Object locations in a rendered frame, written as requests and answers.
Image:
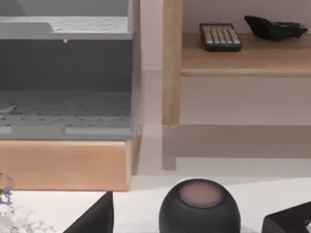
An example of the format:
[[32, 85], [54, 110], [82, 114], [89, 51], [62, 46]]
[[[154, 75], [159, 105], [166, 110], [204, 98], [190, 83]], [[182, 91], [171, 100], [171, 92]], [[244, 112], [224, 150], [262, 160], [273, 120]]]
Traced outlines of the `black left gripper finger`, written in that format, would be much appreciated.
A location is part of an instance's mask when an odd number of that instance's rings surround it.
[[108, 191], [63, 233], [113, 233], [113, 204], [113, 192]]

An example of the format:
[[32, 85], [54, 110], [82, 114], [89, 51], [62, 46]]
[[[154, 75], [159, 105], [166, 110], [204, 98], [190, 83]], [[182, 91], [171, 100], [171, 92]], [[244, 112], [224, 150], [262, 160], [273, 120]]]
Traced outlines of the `pale wooden drawer front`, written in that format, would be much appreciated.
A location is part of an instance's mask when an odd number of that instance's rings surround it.
[[0, 141], [0, 171], [17, 190], [127, 191], [140, 143]]

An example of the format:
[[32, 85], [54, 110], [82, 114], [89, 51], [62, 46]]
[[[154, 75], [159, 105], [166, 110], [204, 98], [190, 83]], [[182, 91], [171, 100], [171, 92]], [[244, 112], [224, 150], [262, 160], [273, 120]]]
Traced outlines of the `purple flower plant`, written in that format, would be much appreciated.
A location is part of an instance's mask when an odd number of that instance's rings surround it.
[[10, 215], [14, 212], [11, 195], [14, 186], [10, 175], [0, 171], [0, 233], [14, 233], [14, 223]]

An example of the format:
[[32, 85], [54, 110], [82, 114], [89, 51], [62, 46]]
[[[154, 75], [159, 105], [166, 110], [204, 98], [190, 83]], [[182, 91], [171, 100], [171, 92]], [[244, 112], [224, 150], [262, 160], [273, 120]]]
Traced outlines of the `dark grey round speaker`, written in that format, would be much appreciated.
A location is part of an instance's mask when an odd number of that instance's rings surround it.
[[187, 179], [172, 187], [159, 210], [159, 233], [241, 233], [241, 214], [217, 182]]

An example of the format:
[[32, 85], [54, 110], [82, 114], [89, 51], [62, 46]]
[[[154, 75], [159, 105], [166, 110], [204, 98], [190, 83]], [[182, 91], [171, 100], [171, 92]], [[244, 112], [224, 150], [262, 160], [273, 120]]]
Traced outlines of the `grey pierced drawer inside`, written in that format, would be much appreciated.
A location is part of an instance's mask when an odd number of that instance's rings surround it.
[[0, 140], [133, 138], [139, 0], [0, 0]]

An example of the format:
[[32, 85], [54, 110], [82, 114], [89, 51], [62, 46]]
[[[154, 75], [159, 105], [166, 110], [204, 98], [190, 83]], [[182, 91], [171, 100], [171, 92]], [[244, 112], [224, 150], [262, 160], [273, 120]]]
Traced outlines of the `black box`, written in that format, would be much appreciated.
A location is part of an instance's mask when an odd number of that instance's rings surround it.
[[265, 216], [261, 233], [311, 233], [311, 201]]

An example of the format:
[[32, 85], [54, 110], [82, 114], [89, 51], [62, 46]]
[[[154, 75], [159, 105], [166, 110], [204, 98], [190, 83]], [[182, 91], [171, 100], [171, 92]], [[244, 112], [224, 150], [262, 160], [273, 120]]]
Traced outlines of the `wooden open shelf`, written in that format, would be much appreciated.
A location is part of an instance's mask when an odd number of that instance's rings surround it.
[[242, 34], [241, 52], [208, 53], [199, 38], [183, 33], [183, 0], [163, 0], [162, 124], [180, 120], [181, 77], [311, 78], [311, 34], [265, 42]]

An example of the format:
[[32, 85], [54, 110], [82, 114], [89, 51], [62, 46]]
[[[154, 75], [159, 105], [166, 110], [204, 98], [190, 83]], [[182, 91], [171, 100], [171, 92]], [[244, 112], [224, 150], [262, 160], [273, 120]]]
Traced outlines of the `black calculator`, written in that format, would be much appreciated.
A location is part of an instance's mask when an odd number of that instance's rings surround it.
[[242, 42], [230, 23], [200, 23], [201, 42], [206, 51], [239, 52]]

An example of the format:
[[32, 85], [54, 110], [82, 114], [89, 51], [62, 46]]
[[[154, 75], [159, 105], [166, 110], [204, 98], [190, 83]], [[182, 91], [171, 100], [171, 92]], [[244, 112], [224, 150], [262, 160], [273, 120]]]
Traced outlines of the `black telephone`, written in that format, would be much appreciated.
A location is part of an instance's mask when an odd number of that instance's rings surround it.
[[249, 15], [244, 16], [244, 20], [254, 36], [274, 42], [300, 38], [308, 32], [308, 28], [300, 23], [271, 22], [261, 17]]

